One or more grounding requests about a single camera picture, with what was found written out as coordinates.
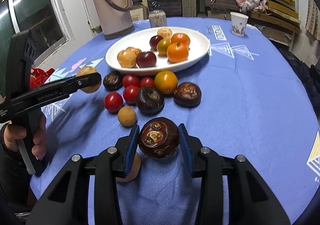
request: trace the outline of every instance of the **human hand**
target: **human hand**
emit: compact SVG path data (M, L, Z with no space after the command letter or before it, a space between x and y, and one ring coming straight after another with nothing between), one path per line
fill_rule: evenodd
M35 144L32 148L32 154L37 159L42 159L47 153L47 140L46 140L46 128L45 124L47 119L43 113L39 118L39 128L33 135L33 143ZM18 152L19 148L17 145L17 139L23 139L27 135L27 131L24 127L8 124L4 130L4 143L8 149L13 152Z

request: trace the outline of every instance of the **finger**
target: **finger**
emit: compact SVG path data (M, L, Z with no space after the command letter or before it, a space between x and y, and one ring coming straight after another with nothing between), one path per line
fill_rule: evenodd
M33 144L38 145L43 140L46 140L46 132L43 129L38 128L36 133L33 135Z
M45 117L43 112L41 112L41 116L39 118L39 128L40 129L45 129L46 123L47 123L47 118Z
M8 142L13 142L16 139L23 139L27 135L27 131L24 127L8 124L4 131L4 139Z
M47 153L47 142L45 140L41 141L38 145L32 148L32 154L38 159L42 159Z

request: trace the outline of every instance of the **window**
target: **window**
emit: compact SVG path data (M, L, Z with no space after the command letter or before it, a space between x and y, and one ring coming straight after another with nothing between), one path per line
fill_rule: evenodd
M0 3L0 95L5 95L6 62L12 35L30 29L35 66L69 40L57 0L4 0Z

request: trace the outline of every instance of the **black sleeve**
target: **black sleeve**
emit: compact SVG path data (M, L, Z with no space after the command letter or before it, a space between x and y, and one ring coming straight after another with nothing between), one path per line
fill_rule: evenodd
M31 176L19 152L9 150L4 143L4 125L0 130L0 197L6 202L27 204Z

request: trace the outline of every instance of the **person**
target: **person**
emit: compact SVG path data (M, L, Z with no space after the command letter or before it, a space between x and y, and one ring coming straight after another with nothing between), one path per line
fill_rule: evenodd
M46 117L42 113L39 127L33 136L32 154L42 159L47 152ZM20 155L17 140L26 136L26 129L12 123L5 124L0 130L0 197L4 199L14 213L31 211L27 205L31 175Z

